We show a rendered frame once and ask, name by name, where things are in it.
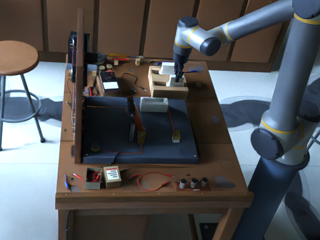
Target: wooden capacitor holder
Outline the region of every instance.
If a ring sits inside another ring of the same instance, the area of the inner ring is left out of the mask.
[[[184,76],[182,86],[166,86],[170,75],[159,74],[161,66],[150,66],[148,80],[150,94],[152,98],[181,99],[187,101],[189,89],[187,86],[186,76]]]

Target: box with printed label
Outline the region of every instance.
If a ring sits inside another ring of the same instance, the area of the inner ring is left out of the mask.
[[[112,189],[121,187],[121,176],[118,166],[105,166],[103,168],[103,175],[105,188]]]

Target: stool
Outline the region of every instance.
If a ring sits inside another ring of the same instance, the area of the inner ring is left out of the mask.
[[[1,102],[0,102],[0,151],[2,150],[2,133],[3,124],[21,123],[34,118],[36,127],[40,135],[41,143],[45,142],[39,125],[37,114],[41,109],[40,99],[33,93],[29,92],[24,74],[35,69],[39,64],[38,51],[29,44],[20,41],[0,41],[0,76],[1,76]],[[24,90],[6,91],[6,76],[20,75]],[[5,119],[5,95],[6,93],[25,93],[30,104],[31,115],[22,119],[12,120]],[[38,108],[32,103],[31,95],[37,100]]]

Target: wooden table top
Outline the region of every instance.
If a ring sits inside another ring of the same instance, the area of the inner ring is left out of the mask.
[[[119,62],[118,66],[114,66],[117,75],[121,94],[127,96],[132,94],[130,89],[122,87],[121,75],[128,72],[128,69],[134,69],[131,74],[138,77],[137,85],[147,89],[148,92],[140,92],[136,88],[135,97],[140,97],[142,94],[150,94],[148,86],[148,69],[153,63],[147,63],[149,59],[145,59],[140,66],[135,66],[134,61]],[[245,179],[243,177],[234,147],[232,145],[227,125],[225,123],[218,99],[216,97],[214,87],[208,72],[206,62],[188,62],[184,71],[188,67],[199,66],[204,67],[201,73],[188,73],[186,76],[189,95],[186,101],[186,106],[191,121],[191,127],[194,134],[197,151],[199,155],[198,164],[115,164],[120,170],[129,168],[121,174],[121,187],[106,189],[104,183],[101,184],[100,190],[85,189],[85,184],[82,180],[68,181],[72,186],[80,188],[80,192],[69,192],[65,187],[65,176],[68,178],[76,173],[83,178],[86,175],[87,167],[105,167],[107,164],[75,164],[74,158],[71,157],[71,145],[73,144],[71,135],[72,124],[70,120],[71,109],[65,103],[71,102],[70,91],[67,82],[64,88],[63,113],[62,113],[62,129],[61,129],[61,144],[58,167],[58,180],[56,189],[56,208],[59,209],[59,204],[66,203],[90,203],[101,202],[226,202],[223,206],[249,207],[253,193],[248,191]],[[68,71],[66,71],[66,79],[68,80]],[[88,76],[88,85],[93,83],[91,72]],[[205,89],[199,90],[195,86],[196,83],[201,83]],[[218,117],[218,122],[213,121],[213,116]],[[144,174],[148,172],[161,172],[171,174],[176,178],[169,178],[160,174],[150,174],[144,176],[140,182],[147,181],[150,189],[157,188],[166,181],[171,181],[165,187],[160,188],[155,192],[146,192],[139,189],[137,184],[138,177],[128,179],[134,174]],[[174,181],[182,178],[191,180],[192,178],[201,179],[208,178],[211,191],[176,191]],[[232,188],[220,187],[216,184],[217,179],[226,179],[234,184]]]
[[[0,75],[25,74],[38,63],[39,54],[33,46],[21,41],[0,41]]]

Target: white label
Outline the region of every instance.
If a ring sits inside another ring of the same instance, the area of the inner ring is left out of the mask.
[[[105,170],[105,173],[108,180],[119,179],[118,170],[116,168],[108,168]]]
[[[103,83],[104,89],[118,89],[118,83],[116,81],[104,82]]]

